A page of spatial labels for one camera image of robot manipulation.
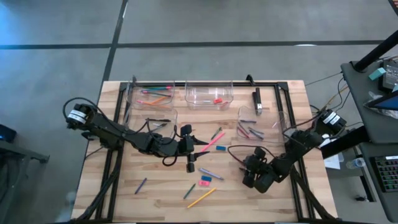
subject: purple pen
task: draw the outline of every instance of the purple pen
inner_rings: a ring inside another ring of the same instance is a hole
[[[137,190],[136,190],[136,193],[134,193],[134,194],[137,194],[138,193],[138,191],[139,191],[139,189],[141,189],[141,187],[144,185],[144,183],[147,181],[147,178],[145,177],[145,179],[142,181],[142,183],[139,185],[139,187],[137,188]]]

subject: cyan object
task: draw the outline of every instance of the cyan object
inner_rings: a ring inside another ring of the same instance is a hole
[[[380,76],[384,75],[386,70],[384,68],[378,68],[372,74],[369,75],[369,78],[374,81],[375,79],[379,78]]]
[[[225,150],[226,150],[226,147],[225,147],[225,146],[216,146],[216,150],[225,151]]]
[[[203,176],[201,177],[201,179],[202,179],[202,180],[205,180],[205,181],[211,182],[211,177],[208,177],[208,176],[205,176],[205,175],[203,175]]]

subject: black metal frame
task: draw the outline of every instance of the black metal frame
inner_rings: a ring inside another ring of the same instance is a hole
[[[280,111],[280,112],[284,111],[284,107],[282,104],[282,98],[280,96],[280,90],[283,90],[284,95],[285,95],[286,105],[287,105],[287,112],[289,114],[289,121],[290,121],[291,125],[296,124],[295,118],[294,118],[292,102],[290,99],[289,87],[288,87],[287,82],[254,82],[250,75],[248,75],[247,80],[249,80],[249,82],[233,82],[233,85],[235,87],[237,87],[237,86],[269,86],[269,87],[273,87],[274,91],[275,91],[277,108],[278,108],[278,111]],[[218,83],[217,82],[195,82],[195,84],[203,85],[203,86],[217,86]],[[137,82],[135,85],[136,86],[164,86],[165,84],[161,83],[161,82]],[[175,86],[177,86],[177,87],[185,86],[185,82],[175,82]],[[121,106],[122,106],[122,102],[123,102],[123,95],[126,91],[126,88],[127,88],[127,82],[121,82],[120,86],[119,86],[118,99],[117,99],[115,113],[114,113],[114,119],[113,119],[113,121],[115,121],[115,122],[119,121],[120,110],[121,110]],[[128,114],[126,114],[128,108],[129,108],[129,103],[126,102],[124,118],[126,116],[128,116]],[[280,114],[280,118],[285,119],[283,113]],[[124,142],[117,149],[108,149],[108,153],[106,155],[106,160],[105,160],[105,165],[104,165],[101,188],[104,187],[107,180],[110,179],[109,172],[110,172],[110,168],[111,168],[111,161],[112,161],[112,156],[113,156],[114,151],[117,151],[115,168],[121,166],[122,158],[123,158],[123,144],[124,144]],[[307,178],[307,173],[305,170],[305,165],[304,165],[303,159],[298,161],[298,166],[299,166],[299,172],[300,172],[300,175],[302,176],[303,181],[306,183],[306,185],[308,185],[308,178]],[[117,176],[113,177],[114,180],[112,182],[112,189],[111,189],[108,213],[106,215],[106,218],[102,218],[103,203],[104,203],[104,200],[102,199],[100,201],[100,203],[96,205],[95,219],[93,219],[93,220],[87,220],[87,219],[75,220],[75,222],[77,222],[77,223],[112,223],[113,214],[114,214],[114,206],[116,203],[116,196],[117,196],[117,191],[118,191],[120,170],[117,170],[116,173],[117,173]],[[301,201],[300,201],[299,189],[297,187],[296,181],[292,177],[290,177],[290,181],[292,184],[292,191],[293,191],[292,193],[293,193],[294,204],[295,204],[295,208],[296,208],[297,219],[298,219],[298,221],[300,221],[304,217],[303,217],[303,210],[302,210]],[[307,196],[305,198],[306,198],[309,219],[313,220],[315,218],[313,205],[311,204],[311,202],[309,201]]]

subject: plastic container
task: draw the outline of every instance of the plastic container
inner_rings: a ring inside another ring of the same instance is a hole
[[[161,85],[154,83],[152,86],[140,86],[136,83],[129,92],[132,95],[127,97],[132,107],[137,110],[172,110],[175,90],[175,82],[161,82]]]
[[[233,100],[232,81],[210,86],[185,82],[185,101],[191,110],[227,110]]]
[[[357,168],[361,168],[361,167],[365,167],[365,166],[366,166],[366,163],[363,158],[356,158],[356,159],[353,159],[352,161],[348,161],[346,163],[346,167],[349,169],[357,169]]]
[[[238,112],[236,133],[239,140],[264,141],[269,143],[284,143],[288,139],[282,131],[290,126],[288,115],[284,112],[262,111],[256,115],[254,108],[242,106]]]
[[[177,124],[177,116],[178,113],[175,109],[165,111],[132,109],[128,126],[133,131],[138,131],[148,118],[154,119],[149,121],[149,129],[153,133],[163,135],[163,137],[172,137],[174,135],[174,125]],[[145,125],[140,132],[149,132],[149,129]]]

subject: yellow pencil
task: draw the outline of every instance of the yellow pencil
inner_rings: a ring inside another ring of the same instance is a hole
[[[216,188],[211,189],[209,192],[205,193],[204,196],[200,197],[198,200],[196,200],[195,202],[190,204],[187,208],[194,206],[196,203],[200,202],[202,199],[204,199],[207,195],[211,194],[215,190],[216,190]]]

